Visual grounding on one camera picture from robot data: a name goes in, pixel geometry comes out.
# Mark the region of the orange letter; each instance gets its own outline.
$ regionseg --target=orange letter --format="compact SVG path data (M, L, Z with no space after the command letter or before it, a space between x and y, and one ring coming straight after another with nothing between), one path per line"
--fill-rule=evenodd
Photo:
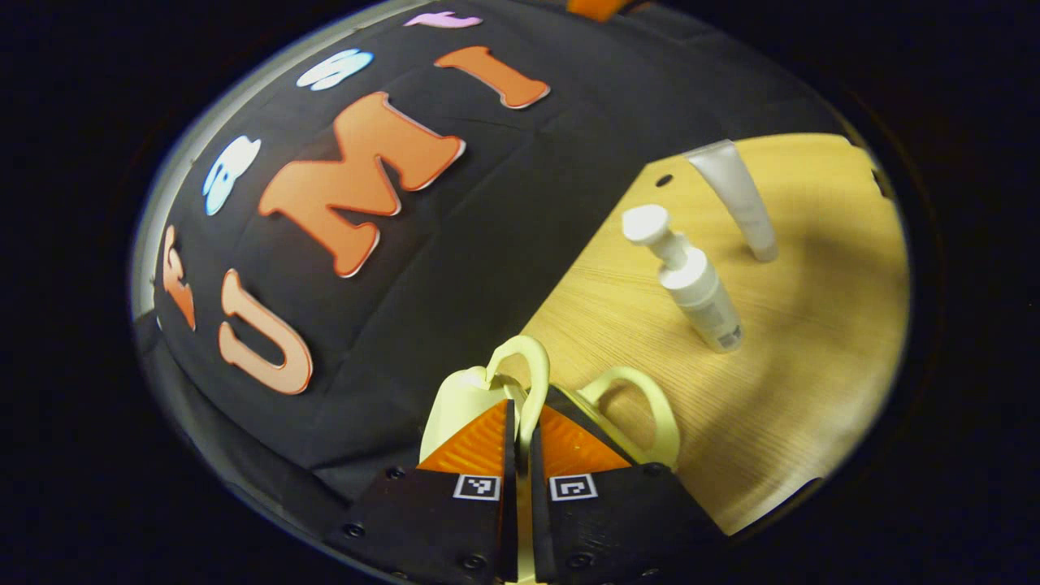
M441 136L394 109L376 92L336 117L333 130L342 161L296 161L282 168L260 197L260 214L284 213L333 255L336 274L354 276L380 241L374 224L355 226L330 207L394 215L400 201L381 166L400 175L405 190L419 190L466 150L458 136Z
M162 287L174 298L174 303L188 320L188 327L194 331L194 297L191 286L181 282L184 278L184 266L181 257L174 250L174 226L166 228L166 243L162 247Z
M314 370L307 344L278 315L242 290L242 283L235 269L224 275L220 305L228 316L237 314L275 341L285 356L282 365L268 362L239 341L231 330L231 325L224 322L217 337L224 360L241 367L250 376L283 395L298 395L304 391Z
M527 79L517 70L491 56L487 47L466 47L434 61L437 67L453 67L476 77L498 92L502 105L523 109L549 94L544 81Z

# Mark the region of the black fabric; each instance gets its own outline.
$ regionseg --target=black fabric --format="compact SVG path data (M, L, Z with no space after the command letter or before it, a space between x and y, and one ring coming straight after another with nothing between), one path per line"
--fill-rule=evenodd
M484 23L401 26L442 10ZM305 59L219 130L168 218L198 327L187 328L158 278L163 332L145 359L160 402L222 476L300 514L301 526L312 522L303 516L318 522L335 498L311 500L297 482L318 493L318 478L349 499L372 469L414 465L441 380L485 363L520 331L644 164L724 137L842 133L811 92L747 48L701 29L676 41L639 14L599 24L534 2L426 4ZM551 93L511 110L483 83L433 65L471 45L490 47ZM350 48L373 61L327 91L295 86L307 69ZM287 162L339 158L334 117L375 91L432 130L461 136L467 151L430 188L397 189L398 215L342 213L381 229L364 268L342 279L328 251L287 218L261 217L257 203ZM202 183L241 134L261 139L260 153L207 217ZM269 340L224 315L220 283L232 268L308 344L314 375L304 393L272 391L220 357L217 329L229 321L250 348L281 361ZM286 503L290 484L300 497Z

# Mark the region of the dark background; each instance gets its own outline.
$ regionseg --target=dark background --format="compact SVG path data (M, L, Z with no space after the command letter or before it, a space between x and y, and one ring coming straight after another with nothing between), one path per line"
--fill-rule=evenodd
M927 186L916 237L932 333L848 473L716 577L1024 582L1036 497L1036 15L1025 3L700 2L683 7L827 92L858 98ZM11 583L357 582L241 505L145 390L126 323L128 249L164 149L253 67L349 2L42 3L7 8L6 233L17 276ZM40 306L30 309L29 306ZM691 567L691 579L707 567Z

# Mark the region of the orange object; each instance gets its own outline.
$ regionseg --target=orange object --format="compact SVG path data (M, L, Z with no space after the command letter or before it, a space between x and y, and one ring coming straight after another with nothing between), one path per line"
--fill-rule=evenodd
M631 2L632 0L567 0L567 11L596 22L606 22Z
M181 309L184 319L188 321L188 327L194 331L194 296L191 295L191 285L184 284L184 266L181 264L181 257L174 250L176 232L174 226L166 228L166 238L162 246L162 288L174 298L177 308Z
M539 424L546 482L556 476L595 474L631 466L592 433L553 408L542 408Z
M307 344L287 323L242 289L242 282L235 269L229 270L224 275L220 305L228 316L237 314L266 335L285 356L282 365L268 362L239 341L231 325L224 322L220 324L217 346L225 361L237 365L250 376L283 395L298 395L307 389L311 373L314 371Z
M545 81L528 79L520 72L491 56L487 47L466 47L434 61L442 68L456 68L472 75L498 92L502 105L522 109L549 94Z
M260 197L261 215L287 215L328 249L336 274L357 274L375 249L374 224L355 226L331 208L375 215L400 210L382 162L393 167L405 190L434 182L466 149L458 136L441 136L390 105L385 92L346 107L333 123L342 161L294 161L275 175Z
M505 409L509 402L503 400L470 421L417 468L445 474L504 476Z

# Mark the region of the pump cap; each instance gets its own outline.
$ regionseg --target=pump cap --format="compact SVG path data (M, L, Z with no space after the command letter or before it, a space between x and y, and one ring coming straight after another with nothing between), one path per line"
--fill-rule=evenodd
M668 233L671 220L660 205L641 205L621 214L621 231L636 246L649 246Z

